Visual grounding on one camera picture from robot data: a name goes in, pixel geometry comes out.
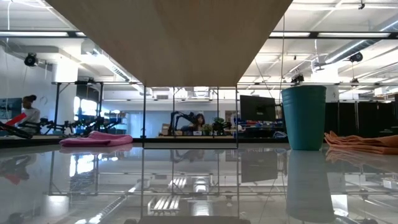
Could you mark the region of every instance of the dark hair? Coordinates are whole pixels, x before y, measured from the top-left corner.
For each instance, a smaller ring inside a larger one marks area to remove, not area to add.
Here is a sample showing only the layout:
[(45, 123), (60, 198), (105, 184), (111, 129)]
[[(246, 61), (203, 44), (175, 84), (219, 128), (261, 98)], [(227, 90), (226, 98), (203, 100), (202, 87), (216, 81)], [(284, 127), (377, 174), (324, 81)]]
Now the dark hair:
[(201, 124), (202, 126), (203, 126), (204, 124), (206, 124), (205, 117), (204, 117), (203, 114), (198, 114), (198, 115), (197, 115), (197, 118), (196, 118), (196, 121), (198, 121), (199, 118), (201, 118), (201, 119), (203, 120), (203, 123)]
[(33, 101), (35, 101), (37, 99), (37, 97), (36, 97), (36, 95), (30, 95), (30, 96), (25, 96), (24, 99), (33, 103)]

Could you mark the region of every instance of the pink cloth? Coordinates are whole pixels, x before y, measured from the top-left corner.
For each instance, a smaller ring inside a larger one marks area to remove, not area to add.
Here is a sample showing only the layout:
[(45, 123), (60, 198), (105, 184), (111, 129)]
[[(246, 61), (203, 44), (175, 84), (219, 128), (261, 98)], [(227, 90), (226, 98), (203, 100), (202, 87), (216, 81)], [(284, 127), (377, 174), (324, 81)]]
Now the pink cloth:
[(128, 134), (106, 134), (92, 131), (87, 138), (68, 138), (60, 141), (63, 147), (104, 147), (132, 143)]

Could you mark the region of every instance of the computer monitor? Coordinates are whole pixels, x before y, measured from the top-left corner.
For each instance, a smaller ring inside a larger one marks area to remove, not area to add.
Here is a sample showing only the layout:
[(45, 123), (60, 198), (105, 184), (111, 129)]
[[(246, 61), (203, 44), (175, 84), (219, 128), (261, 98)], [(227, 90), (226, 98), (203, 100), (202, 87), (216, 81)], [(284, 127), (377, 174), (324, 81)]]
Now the computer monitor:
[(241, 95), (241, 119), (244, 121), (276, 121), (275, 99)]
[(0, 119), (11, 119), (21, 113), (22, 98), (0, 99)]

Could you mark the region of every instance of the teal cup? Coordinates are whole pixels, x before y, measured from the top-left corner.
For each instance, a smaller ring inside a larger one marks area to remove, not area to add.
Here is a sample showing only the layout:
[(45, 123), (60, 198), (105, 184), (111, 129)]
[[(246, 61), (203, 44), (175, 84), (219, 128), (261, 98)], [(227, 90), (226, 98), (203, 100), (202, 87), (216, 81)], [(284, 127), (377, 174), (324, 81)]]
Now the teal cup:
[(287, 137), (293, 150), (316, 151), (322, 147), (325, 99), (324, 86), (295, 86), (282, 90)]

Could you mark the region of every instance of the potted plant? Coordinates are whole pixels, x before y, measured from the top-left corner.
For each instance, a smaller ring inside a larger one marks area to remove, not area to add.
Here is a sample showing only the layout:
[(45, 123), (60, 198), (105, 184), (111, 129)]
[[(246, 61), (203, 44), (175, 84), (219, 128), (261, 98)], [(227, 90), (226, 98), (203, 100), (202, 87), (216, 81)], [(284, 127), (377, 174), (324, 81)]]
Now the potted plant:
[(211, 127), (210, 124), (204, 124), (202, 127), (202, 131), (205, 133), (205, 136), (209, 136), (212, 130), (213, 128)]

